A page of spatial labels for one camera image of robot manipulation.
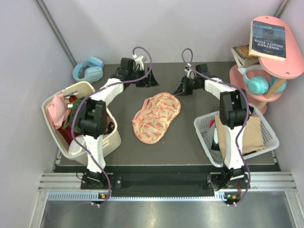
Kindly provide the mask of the floral mesh laundry bag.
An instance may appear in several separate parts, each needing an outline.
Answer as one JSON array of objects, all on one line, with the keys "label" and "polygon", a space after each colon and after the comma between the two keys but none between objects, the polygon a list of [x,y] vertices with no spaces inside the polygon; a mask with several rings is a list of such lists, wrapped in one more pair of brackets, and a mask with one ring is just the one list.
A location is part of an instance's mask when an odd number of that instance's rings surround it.
[{"label": "floral mesh laundry bag", "polygon": [[135,136],[142,143],[156,144],[180,110],[180,101],[170,93],[159,93],[145,99],[141,110],[132,119]]}]

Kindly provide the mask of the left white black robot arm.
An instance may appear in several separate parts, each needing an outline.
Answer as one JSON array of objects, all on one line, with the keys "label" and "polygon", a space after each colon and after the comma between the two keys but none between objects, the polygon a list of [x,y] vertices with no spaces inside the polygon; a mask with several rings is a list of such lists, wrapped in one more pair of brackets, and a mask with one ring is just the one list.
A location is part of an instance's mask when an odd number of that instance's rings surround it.
[{"label": "left white black robot arm", "polygon": [[82,177],[81,189],[99,190],[110,187],[104,169],[103,137],[108,130],[107,105],[130,84],[137,87],[157,86],[152,69],[144,68],[145,56],[133,55],[122,58],[119,68],[109,77],[104,86],[87,98],[82,98],[76,111],[73,126],[80,128],[84,136],[83,149],[87,152],[87,169]]}]

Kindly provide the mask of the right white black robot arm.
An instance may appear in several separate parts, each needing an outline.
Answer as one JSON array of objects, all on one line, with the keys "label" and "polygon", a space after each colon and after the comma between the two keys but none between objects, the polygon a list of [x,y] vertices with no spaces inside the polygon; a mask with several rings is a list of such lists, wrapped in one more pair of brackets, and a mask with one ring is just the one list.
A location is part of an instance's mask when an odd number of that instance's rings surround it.
[{"label": "right white black robot arm", "polygon": [[243,133],[250,114],[249,104],[242,89],[198,71],[207,68],[206,64],[201,64],[193,69],[187,63],[184,69],[186,75],[174,95],[191,95],[193,90],[203,89],[219,100],[219,118],[226,132],[226,157],[221,176],[211,178],[209,184],[214,190],[233,188],[242,181],[250,180],[245,174],[248,165],[242,154]]}]

